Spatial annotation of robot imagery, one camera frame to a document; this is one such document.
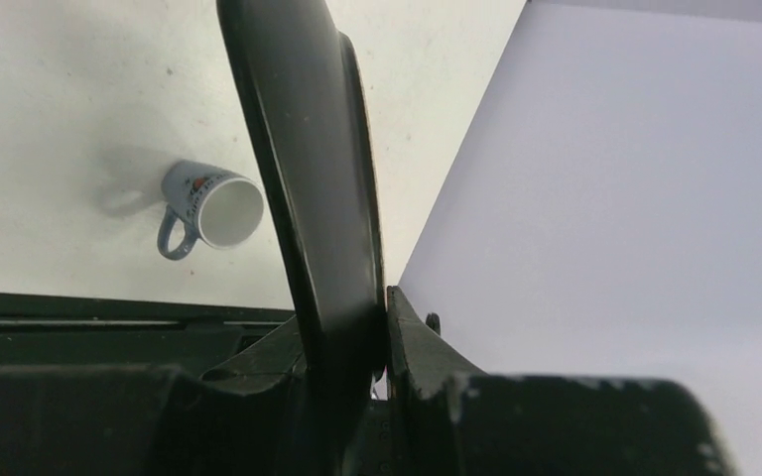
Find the dark teal square plate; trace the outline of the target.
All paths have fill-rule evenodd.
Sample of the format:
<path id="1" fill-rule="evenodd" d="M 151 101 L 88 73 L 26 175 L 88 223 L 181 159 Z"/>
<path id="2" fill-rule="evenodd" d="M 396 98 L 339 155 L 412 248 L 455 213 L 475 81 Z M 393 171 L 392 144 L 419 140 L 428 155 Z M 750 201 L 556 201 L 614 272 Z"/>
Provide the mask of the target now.
<path id="1" fill-rule="evenodd" d="M 278 467 L 354 475 L 386 319 L 354 46 L 323 1 L 220 1 L 217 15 L 307 363 Z"/>

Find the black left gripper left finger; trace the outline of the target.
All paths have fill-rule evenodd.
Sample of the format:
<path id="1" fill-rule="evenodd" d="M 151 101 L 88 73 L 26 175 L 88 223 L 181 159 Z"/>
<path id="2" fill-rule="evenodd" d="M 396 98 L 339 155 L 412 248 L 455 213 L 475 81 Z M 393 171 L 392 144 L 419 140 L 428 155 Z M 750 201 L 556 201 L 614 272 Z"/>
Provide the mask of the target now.
<path id="1" fill-rule="evenodd" d="M 0 475 L 275 475 L 301 355 L 289 320 L 198 375 L 0 366 Z"/>

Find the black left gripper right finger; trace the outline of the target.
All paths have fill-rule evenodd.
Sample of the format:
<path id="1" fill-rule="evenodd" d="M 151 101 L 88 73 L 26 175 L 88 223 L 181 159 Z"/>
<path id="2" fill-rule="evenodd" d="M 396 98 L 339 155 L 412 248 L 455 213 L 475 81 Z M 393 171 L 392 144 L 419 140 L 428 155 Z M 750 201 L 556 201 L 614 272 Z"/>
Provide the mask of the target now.
<path id="1" fill-rule="evenodd" d="M 663 379 L 493 375 L 387 291 L 403 475 L 734 475 L 711 416 Z"/>

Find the white blue-handled cup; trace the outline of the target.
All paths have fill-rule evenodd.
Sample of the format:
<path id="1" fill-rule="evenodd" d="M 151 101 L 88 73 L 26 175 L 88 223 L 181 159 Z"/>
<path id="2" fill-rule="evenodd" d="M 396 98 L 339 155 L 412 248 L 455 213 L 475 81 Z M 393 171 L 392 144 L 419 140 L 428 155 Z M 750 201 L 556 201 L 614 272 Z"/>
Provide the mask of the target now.
<path id="1" fill-rule="evenodd" d="M 254 234 L 265 211 L 264 194 L 254 181 L 189 160 L 170 167 L 161 192 L 167 206 L 157 248 L 171 261 L 187 257 L 199 241 L 216 250 L 241 245 Z"/>

